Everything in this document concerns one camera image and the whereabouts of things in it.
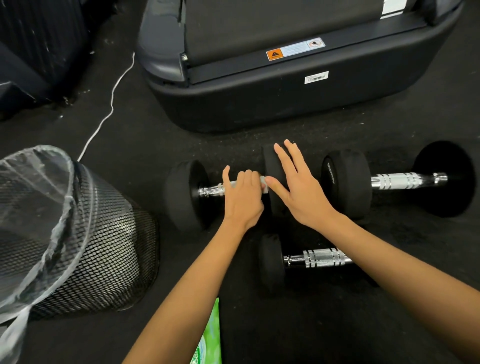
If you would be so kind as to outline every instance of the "mesh trash can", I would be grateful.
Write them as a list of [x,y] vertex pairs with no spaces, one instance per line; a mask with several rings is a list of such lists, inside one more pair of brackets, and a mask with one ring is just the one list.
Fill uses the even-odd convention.
[[27,320],[123,310],[156,277],[158,226],[61,149],[0,161],[0,362],[15,363]]

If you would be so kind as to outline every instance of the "forearm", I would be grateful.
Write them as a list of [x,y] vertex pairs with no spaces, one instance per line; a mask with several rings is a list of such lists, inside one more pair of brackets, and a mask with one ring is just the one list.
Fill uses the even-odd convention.
[[459,355],[480,358],[480,292],[336,214],[319,229]]
[[243,231],[222,223],[150,319],[124,364],[189,363]]

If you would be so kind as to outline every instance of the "dumbbell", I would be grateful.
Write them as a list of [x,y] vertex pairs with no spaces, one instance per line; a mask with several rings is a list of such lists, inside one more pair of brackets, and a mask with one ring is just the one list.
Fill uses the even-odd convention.
[[285,271],[291,268],[340,267],[353,261],[337,248],[304,250],[299,255],[283,255],[277,234],[262,236],[259,265],[262,283],[270,292],[282,289]]
[[[286,185],[287,178],[273,145],[262,147],[262,154],[265,174]],[[263,193],[267,193],[263,176],[261,182],[265,185]],[[214,200],[224,194],[223,184],[211,184],[205,168],[197,160],[181,162],[173,167],[163,189],[166,212],[181,231],[206,228],[216,215]],[[270,194],[270,208],[274,216],[284,216],[287,210],[275,193]]]
[[416,190],[418,204],[440,217],[478,214],[479,163],[478,143],[437,141],[420,151],[412,172],[371,175],[365,156],[345,149],[325,157],[320,184],[332,206],[351,219],[365,217],[374,190]]

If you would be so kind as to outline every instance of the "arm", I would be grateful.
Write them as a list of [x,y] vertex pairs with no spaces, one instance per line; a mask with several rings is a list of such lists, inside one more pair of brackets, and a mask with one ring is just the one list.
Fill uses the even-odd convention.
[[223,171],[222,225],[152,316],[123,364],[189,363],[192,359],[240,240],[264,209],[258,172],[240,172],[233,188],[229,169]]
[[480,360],[480,292],[373,236],[336,212],[296,144],[275,145],[290,191],[266,177],[295,219],[317,230],[464,360]]

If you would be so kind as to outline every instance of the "weight plate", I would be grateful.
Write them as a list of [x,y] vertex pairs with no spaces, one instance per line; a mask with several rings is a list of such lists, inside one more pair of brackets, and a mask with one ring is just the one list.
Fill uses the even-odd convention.
[[181,162],[167,176],[163,198],[167,214],[180,231],[202,230],[213,217],[211,198],[199,198],[198,189],[210,185],[197,160]]
[[[262,153],[265,162],[265,176],[275,177],[286,189],[288,189],[287,176],[285,175],[285,171],[283,170],[282,163],[280,162],[276,151],[273,149],[273,145],[263,146]],[[288,208],[285,206],[282,199],[272,190],[269,190],[268,192],[272,215],[275,217],[286,216]]]
[[370,210],[372,180],[362,152],[344,149],[329,153],[322,163],[320,185],[332,206],[351,219]]
[[422,174],[443,172],[448,182],[443,187],[419,188],[412,191],[415,200],[427,212],[443,217],[454,217],[466,212],[479,214],[480,148],[475,142],[433,142],[423,148],[413,164],[412,171]]
[[262,283],[272,293],[279,291],[284,284],[285,268],[282,245],[277,234],[262,236],[258,257]]

